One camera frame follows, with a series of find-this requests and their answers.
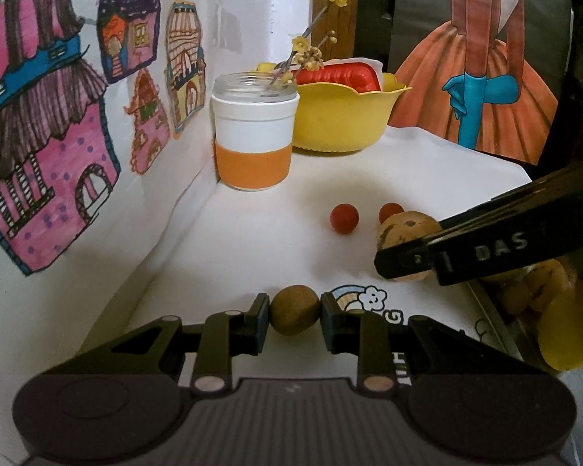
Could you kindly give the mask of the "girl orange dress painting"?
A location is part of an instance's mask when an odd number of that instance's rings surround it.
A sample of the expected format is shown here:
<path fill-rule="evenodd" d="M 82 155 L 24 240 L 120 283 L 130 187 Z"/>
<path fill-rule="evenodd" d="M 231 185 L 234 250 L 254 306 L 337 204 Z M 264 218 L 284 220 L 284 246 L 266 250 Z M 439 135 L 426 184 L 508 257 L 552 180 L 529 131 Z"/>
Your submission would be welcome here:
<path fill-rule="evenodd" d="M 572 0 L 396 0 L 389 125 L 535 165 L 567 69 Z"/>

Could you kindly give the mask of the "yellow plastic bowl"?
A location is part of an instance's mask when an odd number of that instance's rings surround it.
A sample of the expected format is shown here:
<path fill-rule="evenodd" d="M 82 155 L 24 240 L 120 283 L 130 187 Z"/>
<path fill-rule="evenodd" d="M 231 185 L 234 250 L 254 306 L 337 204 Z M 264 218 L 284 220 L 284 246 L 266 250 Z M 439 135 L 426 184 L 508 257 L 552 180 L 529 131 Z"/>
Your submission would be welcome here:
<path fill-rule="evenodd" d="M 333 59 L 324 64 L 353 61 L 366 62 L 380 71 L 381 92 L 357 93 L 333 83 L 298 85 L 301 68 L 291 68 L 287 78 L 296 82 L 300 94 L 293 125 L 294 147 L 315 153 L 351 153 L 373 145 L 383 135 L 396 101 L 410 88 L 382 71 L 377 60 Z"/>

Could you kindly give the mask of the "small red tomato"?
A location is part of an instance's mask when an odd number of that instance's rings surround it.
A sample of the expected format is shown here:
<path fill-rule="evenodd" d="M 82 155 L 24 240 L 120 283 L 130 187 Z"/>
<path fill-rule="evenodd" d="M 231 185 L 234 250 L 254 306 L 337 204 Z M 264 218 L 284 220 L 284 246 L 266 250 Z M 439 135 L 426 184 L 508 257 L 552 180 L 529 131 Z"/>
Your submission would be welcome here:
<path fill-rule="evenodd" d="M 352 204 L 338 204 L 330 212 L 330 226 L 340 235 L 349 235 L 356 229 L 358 223 L 359 212 Z"/>
<path fill-rule="evenodd" d="M 379 223 L 382 224 L 387 219 L 389 219 L 389 217 L 392 217 L 393 215 L 401 214 L 401 212 L 404 212 L 404 208 L 399 203 L 395 203 L 395 202 L 385 203 L 379 209 L 379 214 L 378 214 Z"/>

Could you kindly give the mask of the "brown wooden frame post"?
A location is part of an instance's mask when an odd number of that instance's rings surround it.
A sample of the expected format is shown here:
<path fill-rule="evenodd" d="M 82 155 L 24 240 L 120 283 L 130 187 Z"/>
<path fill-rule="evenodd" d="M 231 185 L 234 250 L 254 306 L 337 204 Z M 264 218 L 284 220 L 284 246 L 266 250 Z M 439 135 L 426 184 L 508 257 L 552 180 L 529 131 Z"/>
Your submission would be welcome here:
<path fill-rule="evenodd" d="M 316 18 L 326 0 L 312 0 L 312 17 Z M 333 3 L 312 29 L 312 45 L 319 46 L 325 60 L 350 58 L 354 55 L 358 0 L 347 6 Z"/>

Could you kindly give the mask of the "brown spotted potato fruit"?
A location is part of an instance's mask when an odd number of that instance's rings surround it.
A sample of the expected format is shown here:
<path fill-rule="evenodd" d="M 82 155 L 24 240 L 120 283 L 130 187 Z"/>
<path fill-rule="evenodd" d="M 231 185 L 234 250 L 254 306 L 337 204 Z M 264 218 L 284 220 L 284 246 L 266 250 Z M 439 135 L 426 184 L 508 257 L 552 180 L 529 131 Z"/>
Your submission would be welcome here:
<path fill-rule="evenodd" d="M 572 289 L 564 266 L 556 259 L 536 263 L 519 281 L 506 285 L 503 305 L 513 316 L 520 315 L 527 308 L 541 315 L 558 297 Z"/>

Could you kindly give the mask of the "houses drawing paper sheet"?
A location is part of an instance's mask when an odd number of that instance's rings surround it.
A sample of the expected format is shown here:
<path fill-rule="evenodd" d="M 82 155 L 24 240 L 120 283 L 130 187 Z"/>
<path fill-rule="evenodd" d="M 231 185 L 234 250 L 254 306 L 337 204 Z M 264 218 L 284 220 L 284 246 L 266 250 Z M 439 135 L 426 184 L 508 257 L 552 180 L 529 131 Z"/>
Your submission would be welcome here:
<path fill-rule="evenodd" d="M 0 280 L 151 247 L 267 3 L 0 0 Z"/>

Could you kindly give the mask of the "white printed table cloth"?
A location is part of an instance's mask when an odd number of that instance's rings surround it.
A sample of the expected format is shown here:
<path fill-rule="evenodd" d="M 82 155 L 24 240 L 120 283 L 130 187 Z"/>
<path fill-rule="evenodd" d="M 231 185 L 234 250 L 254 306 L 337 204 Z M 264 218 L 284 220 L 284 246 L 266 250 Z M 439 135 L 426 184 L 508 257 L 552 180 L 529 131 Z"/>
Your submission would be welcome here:
<path fill-rule="evenodd" d="M 24 460 L 11 404 L 30 377 L 158 316 L 198 323 L 244 309 L 259 292 L 356 284 L 385 304 L 488 338 L 469 289 L 434 279 L 397 284 L 374 271 L 378 212 L 389 202 L 443 219 L 527 182 L 518 165 L 421 129 L 388 129 L 347 156 L 297 154 L 288 178 L 259 193 L 232 190 L 206 167 L 190 184 L 121 175 L 99 218 L 47 270 L 24 276 L 0 248 L 0 465 Z M 330 212 L 355 206 L 349 235 Z"/>

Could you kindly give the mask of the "brown kiwi fruit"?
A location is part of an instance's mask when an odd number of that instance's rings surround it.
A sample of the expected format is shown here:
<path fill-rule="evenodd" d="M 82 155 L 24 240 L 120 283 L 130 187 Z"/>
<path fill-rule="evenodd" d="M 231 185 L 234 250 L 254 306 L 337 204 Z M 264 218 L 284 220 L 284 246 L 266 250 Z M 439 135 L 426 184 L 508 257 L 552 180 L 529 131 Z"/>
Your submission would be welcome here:
<path fill-rule="evenodd" d="M 281 289 L 271 302 L 271 325 L 283 336 L 294 336 L 312 327 L 320 316 L 320 300 L 305 285 Z"/>

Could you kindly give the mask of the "yellow lemon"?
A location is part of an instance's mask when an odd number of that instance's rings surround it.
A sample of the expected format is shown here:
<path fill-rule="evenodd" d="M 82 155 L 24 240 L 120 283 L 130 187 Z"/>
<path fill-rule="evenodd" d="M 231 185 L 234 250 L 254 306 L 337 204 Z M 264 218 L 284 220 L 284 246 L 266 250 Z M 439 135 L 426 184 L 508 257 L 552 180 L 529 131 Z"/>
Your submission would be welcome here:
<path fill-rule="evenodd" d="M 537 339 L 543 360 L 554 370 L 583 366 L 583 312 L 574 291 L 556 298 L 542 314 Z"/>

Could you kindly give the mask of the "red ridged plastic tray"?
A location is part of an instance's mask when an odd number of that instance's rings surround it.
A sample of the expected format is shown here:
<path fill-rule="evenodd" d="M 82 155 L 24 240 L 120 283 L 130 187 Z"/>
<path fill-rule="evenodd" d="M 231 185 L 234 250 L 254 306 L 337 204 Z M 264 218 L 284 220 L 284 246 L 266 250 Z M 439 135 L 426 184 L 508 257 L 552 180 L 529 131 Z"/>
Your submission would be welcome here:
<path fill-rule="evenodd" d="M 315 71 L 301 70 L 296 77 L 298 85 L 313 83 L 341 84 L 357 93 L 382 91 L 380 71 L 362 61 L 324 64 Z"/>

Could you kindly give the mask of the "striped pepino melon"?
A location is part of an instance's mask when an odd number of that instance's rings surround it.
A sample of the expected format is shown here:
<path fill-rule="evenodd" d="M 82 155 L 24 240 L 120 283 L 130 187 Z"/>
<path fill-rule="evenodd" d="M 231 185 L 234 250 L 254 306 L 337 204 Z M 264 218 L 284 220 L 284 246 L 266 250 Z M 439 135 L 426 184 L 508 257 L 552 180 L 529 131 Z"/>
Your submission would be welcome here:
<path fill-rule="evenodd" d="M 423 212 L 415 210 L 398 212 L 380 224 L 377 233 L 377 249 L 401 245 L 440 230 L 439 222 Z"/>

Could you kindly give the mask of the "white orange glass jar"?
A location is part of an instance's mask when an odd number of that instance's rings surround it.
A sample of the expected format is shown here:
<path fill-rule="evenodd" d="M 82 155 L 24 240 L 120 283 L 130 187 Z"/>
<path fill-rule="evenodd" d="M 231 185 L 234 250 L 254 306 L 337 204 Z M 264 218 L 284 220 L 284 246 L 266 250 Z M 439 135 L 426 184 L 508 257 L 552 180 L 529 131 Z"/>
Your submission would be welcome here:
<path fill-rule="evenodd" d="M 299 101 L 295 81 L 273 73 L 244 71 L 216 79 L 210 105 L 216 170 L 224 184 L 267 190 L 286 179 Z"/>

